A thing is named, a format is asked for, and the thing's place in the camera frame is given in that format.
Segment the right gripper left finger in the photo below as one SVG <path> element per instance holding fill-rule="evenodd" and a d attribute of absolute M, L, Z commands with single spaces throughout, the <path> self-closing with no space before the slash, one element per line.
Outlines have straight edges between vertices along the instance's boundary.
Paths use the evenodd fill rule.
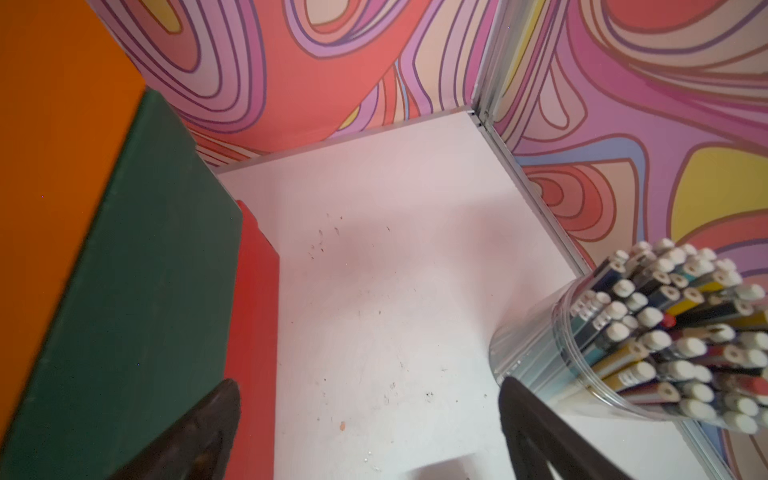
<path fill-rule="evenodd" d="M 221 381 L 113 479 L 222 479 L 241 414 L 239 386 Z"/>

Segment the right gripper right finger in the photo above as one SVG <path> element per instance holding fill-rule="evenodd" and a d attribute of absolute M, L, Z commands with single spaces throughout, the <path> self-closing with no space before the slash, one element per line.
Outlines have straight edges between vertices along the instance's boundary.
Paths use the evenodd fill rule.
<path fill-rule="evenodd" d="M 502 382 L 498 408 L 517 479 L 628 477 L 517 379 Z"/>

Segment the red shoebox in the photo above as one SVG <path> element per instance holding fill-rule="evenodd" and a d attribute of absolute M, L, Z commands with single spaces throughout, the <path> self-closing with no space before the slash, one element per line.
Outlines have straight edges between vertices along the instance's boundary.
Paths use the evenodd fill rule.
<path fill-rule="evenodd" d="M 243 214 L 225 376 L 240 392 L 240 420 L 225 477 L 274 476 L 280 257 L 247 205 Z"/>

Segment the green shoebox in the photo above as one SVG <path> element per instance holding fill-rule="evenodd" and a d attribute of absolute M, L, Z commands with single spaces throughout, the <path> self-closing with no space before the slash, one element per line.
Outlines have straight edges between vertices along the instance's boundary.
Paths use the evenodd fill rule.
<path fill-rule="evenodd" d="M 223 378 L 243 215 L 147 91 L 1 454 L 5 479 L 105 479 Z"/>

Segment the orange shoebox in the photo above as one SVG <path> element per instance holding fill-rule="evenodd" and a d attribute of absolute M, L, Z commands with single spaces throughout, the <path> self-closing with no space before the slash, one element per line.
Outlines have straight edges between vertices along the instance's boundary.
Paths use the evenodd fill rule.
<path fill-rule="evenodd" d="M 144 90 L 88 3 L 2 3 L 3 428 L 21 402 Z"/>

